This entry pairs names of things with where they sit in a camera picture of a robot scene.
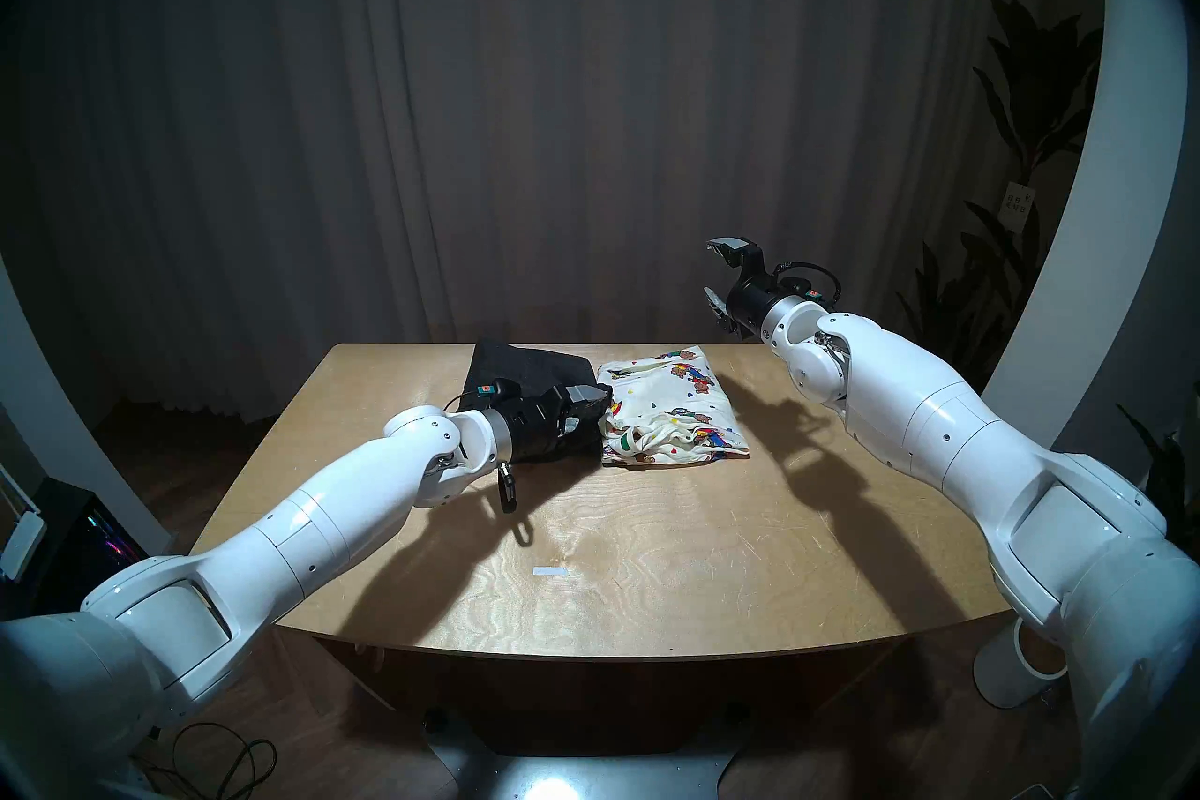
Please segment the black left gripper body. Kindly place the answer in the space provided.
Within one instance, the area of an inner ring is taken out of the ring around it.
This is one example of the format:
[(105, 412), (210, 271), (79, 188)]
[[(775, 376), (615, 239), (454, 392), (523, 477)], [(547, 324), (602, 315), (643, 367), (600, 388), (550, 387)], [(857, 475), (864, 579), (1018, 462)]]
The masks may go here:
[[(504, 402), (511, 463), (545, 463), (571, 456), (600, 455), (602, 407), (571, 407), (565, 387), (556, 384), (544, 393)], [(566, 414), (587, 417), (587, 439), (559, 439), (559, 421)]]

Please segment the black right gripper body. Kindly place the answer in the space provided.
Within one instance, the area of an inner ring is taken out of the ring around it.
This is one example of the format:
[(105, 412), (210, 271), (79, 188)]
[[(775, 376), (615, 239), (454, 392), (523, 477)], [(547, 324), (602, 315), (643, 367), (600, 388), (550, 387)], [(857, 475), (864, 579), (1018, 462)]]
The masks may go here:
[(762, 249), (758, 248), (758, 267), (737, 269), (739, 277), (732, 285), (725, 302), (728, 314), (733, 315), (739, 324), (739, 332), (736, 332), (740, 341), (758, 341), (764, 319), (770, 309), (782, 299), (794, 296), (794, 290), (788, 284), (784, 284), (781, 275), (787, 264), (776, 265), (768, 272), (764, 267)]

